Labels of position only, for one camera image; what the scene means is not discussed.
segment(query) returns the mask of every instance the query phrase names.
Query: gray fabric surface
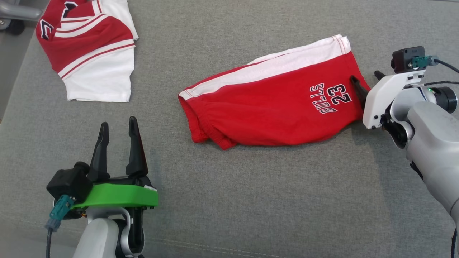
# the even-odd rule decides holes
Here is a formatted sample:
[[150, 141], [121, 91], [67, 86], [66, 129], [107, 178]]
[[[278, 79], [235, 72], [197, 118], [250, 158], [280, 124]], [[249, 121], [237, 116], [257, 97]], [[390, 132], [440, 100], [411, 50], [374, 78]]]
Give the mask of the gray fabric surface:
[[[452, 220], [384, 132], [355, 123], [317, 144], [222, 151], [191, 141], [177, 94], [338, 33], [349, 37], [369, 85], [374, 70], [392, 72], [392, 52], [405, 47], [423, 45], [457, 65], [457, 3], [132, 0], [130, 9], [140, 40], [129, 103], [67, 102], [32, 39], [0, 128], [5, 232], [45, 241], [45, 186], [56, 170], [90, 161], [103, 121], [109, 172], [122, 175], [135, 115], [160, 195], [145, 212], [147, 258], [448, 257]], [[426, 82], [441, 79], [457, 75], [428, 69]], [[84, 226], [66, 221], [53, 241], [75, 246]]]

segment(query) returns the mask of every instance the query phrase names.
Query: cable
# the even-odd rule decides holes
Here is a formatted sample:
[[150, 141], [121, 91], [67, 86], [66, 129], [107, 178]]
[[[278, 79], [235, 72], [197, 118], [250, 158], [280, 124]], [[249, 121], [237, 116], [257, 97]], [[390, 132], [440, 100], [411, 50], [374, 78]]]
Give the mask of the cable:
[[448, 63], [446, 63], [446, 62], [443, 62], [442, 60], [434, 59], [433, 61], [434, 61], [435, 63], [442, 64], [442, 65], [444, 65], [444, 66], [446, 66], [446, 67], [452, 69], [453, 71], [459, 73], [459, 69], [457, 69], [456, 67], [454, 67], [454, 66], [452, 66], [452, 65], [450, 65], [450, 64], [448, 64]]
[[456, 238], [458, 236], [458, 229], [454, 230], [453, 237], [451, 237], [451, 258], [454, 258], [454, 248], [456, 247]]
[[436, 84], [459, 84], [459, 82], [439, 81], [439, 82], [433, 82], [433, 83], [426, 83], [426, 84], [424, 84], [424, 85], [425, 85], [425, 86], [429, 86], [429, 85], [436, 85]]
[[51, 235], [53, 234], [53, 229], [48, 229], [48, 239], [46, 239], [46, 258], [50, 258], [51, 255]]
[[72, 205], [75, 203], [75, 198], [72, 198], [66, 194], [61, 195], [54, 205], [48, 222], [46, 222], [45, 228], [48, 230], [48, 239], [46, 240], [46, 258], [50, 258], [51, 253], [51, 235], [56, 232], [61, 226], [61, 221], [65, 215], [70, 211]]

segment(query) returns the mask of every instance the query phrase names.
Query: white stripe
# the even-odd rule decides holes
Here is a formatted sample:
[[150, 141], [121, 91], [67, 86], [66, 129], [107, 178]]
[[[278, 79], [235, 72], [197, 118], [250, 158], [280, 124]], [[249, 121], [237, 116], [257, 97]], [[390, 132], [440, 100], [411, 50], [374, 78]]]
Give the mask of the white stripe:
[[347, 37], [334, 40], [332, 44], [322, 45], [278, 56], [264, 62], [239, 69], [215, 79], [203, 82], [191, 89], [184, 90], [179, 96], [185, 100], [203, 94], [213, 93], [222, 87], [234, 84], [256, 82], [279, 74], [288, 73], [313, 64], [322, 63], [351, 51]]
[[[103, 15], [104, 15], [104, 14], [99, 14], [99, 15], [93, 16], [93, 17], [91, 17], [90, 19], [88, 19], [88, 20], [86, 20], [86, 21], [83, 21], [83, 22], [84, 22], [85, 24], [88, 24], [88, 23], [90, 23], [91, 21], [93, 21], [93, 20], [95, 20], [95, 19], [97, 19], [97, 18], [99, 18], [99, 17], [101, 17], [101, 16], [103, 16]], [[65, 31], [69, 31], [69, 30], [71, 30], [71, 29], [57, 28], [56, 31], [58, 31], [58, 32], [61, 32], [61, 31], [62, 31], [62, 32], [65, 32]]]
[[82, 21], [82, 22], [63, 22], [61, 23], [61, 27], [59, 28], [59, 30], [73, 30], [73, 29], [76, 29], [76, 28], [79, 28], [81, 26], [84, 25], [86, 21]]
[[94, 0], [92, 1], [92, 10], [94, 11], [94, 15], [98, 15], [99, 13], [101, 13], [99, 11], [99, 7], [97, 6], [97, 0]]
[[306, 50], [306, 49], [312, 49], [312, 48], [323, 46], [323, 45], [328, 45], [328, 44], [333, 43], [333, 41], [338, 40], [340, 38], [342, 38], [342, 36], [341, 36], [341, 34], [338, 34], [338, 35], [335, 35], [333, 37], [329, 37], [329, 38], [326, 38], [326, 39], [321, 39], [321, 40], [316, 41], [316, 42], [314, 42], [312, 44], [309, 44], [309, 45], [299, 46], [299, 47], [296, 47], [296, 48], [287, 49], [287, 50], [282, 51], [282, 52], [278, 52], [278, 53], [273, 53], [273, 54], [269, 54], [269, 55], [266, 55], [266, 56], [262, 56], [262, 57], [259, 57], [259, 58], [255, 59], [255, 60], [253, 60], [252, 62], [248, 63], [248, 65], [249, 64], [258, 63], [258, 62], [261, 62], [261, 61], [265, 61], [265, 60], [269, 60], [269, 59], [273, 59], [273, 58], [276, 58], [276, 57], [281, 56], [281, 55], [290, 54], [290, 53], [293, 53], [293, 52], [302, 51], [302, 50]]
[[[62, 69], [60, 72], [59, 72], [59, 76], [62, 78], [62, 76], [64, 76], [66, 73], [68, 73], [70, 70], [72, 70], [74, 67], [78, 66], [79, 64], [81, 64], [82, 62], [84, 62], [86, 59], [88, 58], [91, 58], [95, 55], [98, 55], [102, 52], [105, 52], [105, 51], [108, 51], [110, 49], [114, 49], [114, 48], [117, 48], [117, 47], [121, 47], [121, 46], [124, 46], [124, 45], [130, 45], [130, 44], [133, 44], [134, 41], [132, 39], [127, 39], [127, 40], [123, 40], [123, 41], [119, 41], [117, 43], [113, 43], [113, 44], [110, 44], [110, 45], [106, 45], [106, 46], [103, 46], [99, 49], [96, 49], [92, 52], [89, 52], [88, 54], [78, 58], [77, 60], [71, 62], [70, 64], [68, 64], [67, 66], [65, 66], [64, 69]], [[119, 50], [126, 50], [126, 49], [130, 49], [130, 48], [134, 48], [135, 46], [132, 45], [132, 46], [127, 46], [126, 48], [120, 48]], [[73, 72], [75, 72], [77, 69], [73, 70], [71, 73], [67, 74], [65, 76], [65, 78], [67, 78], [68, 76], [70, 76]]]
[[86, 16], [86, 17], [75, 17], [75, 18], [62, 18], [61, 22], [71, 22], [71, 21], [79, 21], [79, 20], [88, 20], [91, 19], [92, 16]]
[[148, 189], [148, 190], [152, 190], [152, 191], [155, 191], [157, 192], [158, 190], [154, 187], [151, 187], [151, 186], [148, 186], [148, 185], [144, 185], [144, 188]]
[[76, 37], [76, 36], [81, 35], [81, 34], [83, 34], [85, 32], [88, 32], [89, 30], [94, 28], [97, 24], [99, 24], [101, 21], [103, 21], [105, 18], [107, 18], [109, 16], [105, 15], [105, 14], [101, 14], [99, 16], [96, 16], [96, 18], [97, 17], [100, 17], [100, 18], [98, 18], [97, 20], [90, 19], [90, 20], [84, 22], [85, 24], [88, 24], [87, 26], [84, 26], [81, 29], [78, 29], [78, 30], [75, 30], [75, 31], [72, 31], [72, 32], [59, 32], [59, 31], [69, 31], [71, 29], [57, 29], [56, 33], [54, 34], [54, 36], [58, 37], [58, 38]]

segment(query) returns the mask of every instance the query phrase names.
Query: jersey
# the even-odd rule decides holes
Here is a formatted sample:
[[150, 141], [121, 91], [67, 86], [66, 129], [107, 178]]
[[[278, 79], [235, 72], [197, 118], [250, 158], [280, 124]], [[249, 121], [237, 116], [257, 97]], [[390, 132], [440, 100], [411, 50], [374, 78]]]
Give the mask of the jersey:
[[[51, 0], [37, 25], [37, 38], [66, 85], [68, 100], [128, 102], [132, 30], [106, 13], [85, 12], [89, 6], [94, 2]], [[79, 12], [86, 16], [75, 17]]]
[[61, 22], [63, 24], [84, 22], [100, 13], [107, 14], [122, 21], [131, 31], [134, 40], [139, 39], [126, 0], [93, 0], [86, 2], [79, 5], [78, 8], [69, 11], [67, 16], [61, 19]]
[[179, 93], [194, 142], [222, 149], [329, 139], [363, 110], [351, 76], [369, 90], [347, 37], [270, 54]]

